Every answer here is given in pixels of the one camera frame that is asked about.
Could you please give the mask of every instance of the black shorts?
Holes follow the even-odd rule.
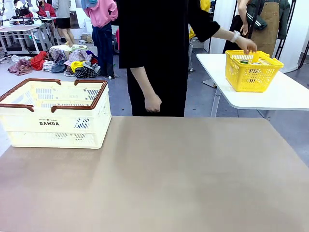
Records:
[[[71,28],[70,18],[57,18],[56,23],[60,29],[69,29]]]

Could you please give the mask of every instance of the gray shirt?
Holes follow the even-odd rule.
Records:
[[[53,0],[53,8],[55,9],[57,18],[70,17],[71,0]]]

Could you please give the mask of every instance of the yellow basket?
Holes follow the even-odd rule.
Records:
[[[249,55],[243,51],[226,51],[225,54],[225,76],[237,92],[264,92],[283,67],[283,63],[261,51]]]

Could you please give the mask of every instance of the pink sweater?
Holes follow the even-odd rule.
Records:
[[[98,0],[95,7],[84,9],[94,27],[103,27],[118,17],[117,5],[113,0]]]

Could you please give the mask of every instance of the dark jacket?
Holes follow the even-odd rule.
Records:
[[[288,0],[261,0],[261,7],[258,12],[258,16],[256,19],[256,23],[254,25],[254,28],[258,30],[262,30],[267,26],[267,23],[259,16],[262,13],[262,9],[265,2],[279,2],[279,33],[278,33],[278,39],[284,40],[287,35],[287,24],[288,24],[288,17],[290,12],[290,3]],[[257,7],[258,0],[252,0],[250,3],[248,3],[247,6],[247,20],[249,25],[252,24],[253,16],[255,9]]]

